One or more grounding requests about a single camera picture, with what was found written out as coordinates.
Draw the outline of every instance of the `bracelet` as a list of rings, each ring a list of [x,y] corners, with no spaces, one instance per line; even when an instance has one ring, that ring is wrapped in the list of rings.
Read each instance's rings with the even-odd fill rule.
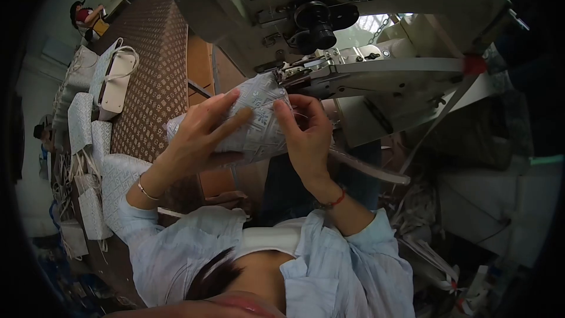
[[[143,187],[141,186],[141,176],[144,175],[144,173],[139,175],[139,178],[137,179],[137,186],[139,187],[139,190],[141,190],[141,192],[147,196],[149,199],[151,199],[152,201],[159,201],[159,199],[157,198],[153,198],[151,195],[147,194],[147,192],[145,192],[145,189],[143,189]]]
[[[331,205],[332,208],[333,208],[337,204],[341,203],[341,201],[344,200],[344,199],[345,199],[345,189],[341,189],[341,196],[336,201],[334,201],[333,203],[329,203],[329,205]]]
[[[345,189],[341,189],[341,196],[334,201],[333,203],[321,203],[320,201],[318,201],[317,199],[314,199],[314,207],[316,209],[322,209],[322,210],[331,210],[333,209],[334,206],[336,206],[337,204],[341,203],[342,200],[345,199]]]

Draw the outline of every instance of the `lips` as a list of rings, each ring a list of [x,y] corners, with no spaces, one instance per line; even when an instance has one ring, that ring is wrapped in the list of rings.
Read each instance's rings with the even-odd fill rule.
[[[260,304],[252,299],[240,296],[223,296],[214,299],[215,303],[226,307],[237,307],[256,314],[259,317],[275,318],[275,315],[267,311]]]

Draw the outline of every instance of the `light blue shirt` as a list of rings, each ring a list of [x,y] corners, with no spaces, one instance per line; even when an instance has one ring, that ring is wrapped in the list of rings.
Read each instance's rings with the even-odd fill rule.
[[[119,205],[129,246],[133,280],[148,307],[179,302],[198,271],[242,242],[245,213],[201,207],[173,225],[157,225],[157,210]],[[361,232],[349,237],[312,211],[294,256],[280,266],[287,317],[414,317],[412,267],[398,256],[398,244],[383,209]]]

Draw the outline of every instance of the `black cap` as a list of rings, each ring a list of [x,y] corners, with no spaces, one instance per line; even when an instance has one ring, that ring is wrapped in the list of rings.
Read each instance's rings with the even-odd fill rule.
[[[43,126],[43,124],[38,124],[33,128],[33,137],[36,139],[41,140],[41,135],[43,134],[43,130],[45,129],[45,127]]]

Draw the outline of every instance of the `brown patterned tablecloth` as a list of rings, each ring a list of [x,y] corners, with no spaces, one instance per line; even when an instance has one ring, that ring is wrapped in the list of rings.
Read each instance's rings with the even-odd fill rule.
[[[148,162],[165,150],[163,124],[187,106],[187,23],[173,0],[136,0],[93,47],[103,53],[118,37],[140,57],[122,113],[112,120],[112,153]]]

